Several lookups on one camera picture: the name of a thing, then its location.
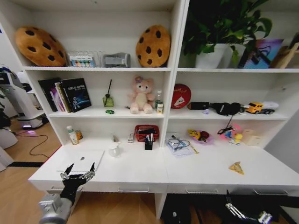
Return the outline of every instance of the green round object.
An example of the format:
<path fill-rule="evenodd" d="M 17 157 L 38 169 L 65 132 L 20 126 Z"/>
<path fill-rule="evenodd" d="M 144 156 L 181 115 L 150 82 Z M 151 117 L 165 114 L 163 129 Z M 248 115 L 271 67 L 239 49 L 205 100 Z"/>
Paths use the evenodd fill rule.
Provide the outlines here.
<path fill-rule="evenodd" d="M 114 114 L 113 110 L 106 110 L 105 112 L 108 113 L 108 114 Z"/>

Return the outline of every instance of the desk drawer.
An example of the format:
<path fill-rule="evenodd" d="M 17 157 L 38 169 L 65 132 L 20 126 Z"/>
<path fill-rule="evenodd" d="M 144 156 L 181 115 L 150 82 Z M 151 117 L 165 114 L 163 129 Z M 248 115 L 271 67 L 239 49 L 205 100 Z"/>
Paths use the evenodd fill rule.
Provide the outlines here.
<path fill-rule="evenodd" d="M 174 194 L 226 194 L 223 185 L 213 184 L 171 184 L 168 186 L 167 193 Z"/>
<path fill-rule="evenodd" d="M 231 194 L 240 195 L 264 195 L 264 196 L 299 196 L 299 186 L 277 185 L 228 185 L 225 187 Z"/>
<path fill-rule="evenodd" d="M 39 190 L 60 191 L 64 188 L 62 181 L 31 181 Z M 147 183 L 116 183 L 93 182 L 92 180 L 82 186 L 81 191 L 93 192 L 120 192 L 120 193 L 166 193 L 167 184 Z"/>

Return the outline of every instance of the red basket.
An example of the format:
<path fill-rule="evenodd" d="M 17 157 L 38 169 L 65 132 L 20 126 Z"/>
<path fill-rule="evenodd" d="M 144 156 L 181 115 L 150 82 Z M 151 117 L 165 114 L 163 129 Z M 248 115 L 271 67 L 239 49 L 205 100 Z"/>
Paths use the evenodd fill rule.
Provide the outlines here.
<path fill-rule="evenodd" d="M 147 135 L 147 134 L 138 134 L 138 130 L 145 131 L 145 130 L 148 130 L 151 128 L 154 128 L 156 131 L 156 134 L 153 134 L 153 137 L 154 137 L 153 141 L 156 141 L 159 138 L 159 134 L 160 134 L 159 127 L 157 125 L 137 125 L 135 127 L 135 137 L 136 137 L 137 141 L 145 142 L 145 136 Z"/>

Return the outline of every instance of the green glass bottle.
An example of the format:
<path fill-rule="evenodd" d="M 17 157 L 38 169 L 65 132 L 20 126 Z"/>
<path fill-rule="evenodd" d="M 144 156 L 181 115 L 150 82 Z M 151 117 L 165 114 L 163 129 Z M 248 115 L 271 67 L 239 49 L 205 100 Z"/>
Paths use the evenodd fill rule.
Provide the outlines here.
<path fill-rule="evenodd" d="M 111 97 L 110 94 L 106 94 L 103 97 L 103 104 L 104 107 L 113 107 L 114 106 L 113 97 Z"/>

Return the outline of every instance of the pink teddy bear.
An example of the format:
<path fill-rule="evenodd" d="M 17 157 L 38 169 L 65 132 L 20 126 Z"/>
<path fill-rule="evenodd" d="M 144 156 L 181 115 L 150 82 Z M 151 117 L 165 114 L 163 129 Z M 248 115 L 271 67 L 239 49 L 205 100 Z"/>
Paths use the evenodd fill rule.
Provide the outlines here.
<path fill-rule="evenodd" d="M 153 113 L 151 104 L 155 100 L 155 95 L 151 94 L 154 89 L 154 80 L 152 78 L 144 79 L 141 76 L 134 76 L 132 87 L 134 93 L 130 95 L 133 100 L 130 112 L 137 114 L 139 110 L 144 110 L 144 113 Z"/>

